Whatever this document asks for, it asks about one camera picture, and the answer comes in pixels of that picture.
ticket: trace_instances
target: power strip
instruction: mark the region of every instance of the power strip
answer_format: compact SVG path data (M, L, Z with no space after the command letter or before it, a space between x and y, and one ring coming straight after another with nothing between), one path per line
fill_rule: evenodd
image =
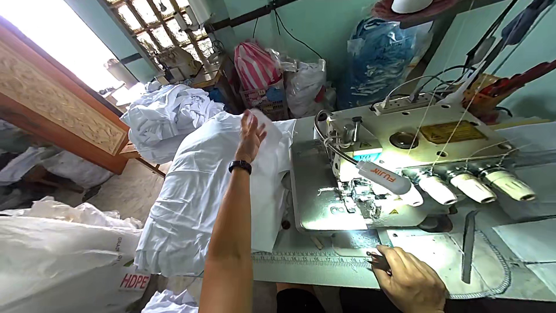
M377 115L400 112L405 110L417 109L419 107L426 107L436 104L436 99L430 94L420 94L417 101L411 103L409 97L401 97L396 99L391 99L385 105L384 101L373 105L373 108Z

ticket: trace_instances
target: warning label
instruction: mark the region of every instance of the warning label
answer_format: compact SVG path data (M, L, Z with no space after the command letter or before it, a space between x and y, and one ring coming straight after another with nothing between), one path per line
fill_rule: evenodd
M461 121L458 125L458 122L450 122L444 124L436 124L436 125L429 125L423 126L421 129L421 134L430 142L434 144L445 144L450 139L451 143L457 143L460 141L466 140L475 140L475 139L486 139L483 133L481 133L473 124L469 121Z

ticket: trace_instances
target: carved wooden panel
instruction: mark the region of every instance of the carved wooden panel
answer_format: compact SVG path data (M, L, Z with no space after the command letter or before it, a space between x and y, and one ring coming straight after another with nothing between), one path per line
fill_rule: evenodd
M0 92L115 155L126 131L0 42Z

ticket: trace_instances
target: sewing machine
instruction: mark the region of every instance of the sewing machine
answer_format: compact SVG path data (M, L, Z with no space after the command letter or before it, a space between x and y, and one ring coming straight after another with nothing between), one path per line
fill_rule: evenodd
M461 106L323 112L313 140L307 125L296 123L291 146L300 232L423 226L427 217L453 213L466 196L495 201L492 188L519 201L535 198L512 174L517 149Z

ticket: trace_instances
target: red and white striped bag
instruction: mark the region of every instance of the red and white striped bag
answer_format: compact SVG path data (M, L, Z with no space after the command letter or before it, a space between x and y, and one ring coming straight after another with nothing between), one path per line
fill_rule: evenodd
M235 48L234 63L245 91L264 89L277 83L280 70L264 51L254 42L242 42Z

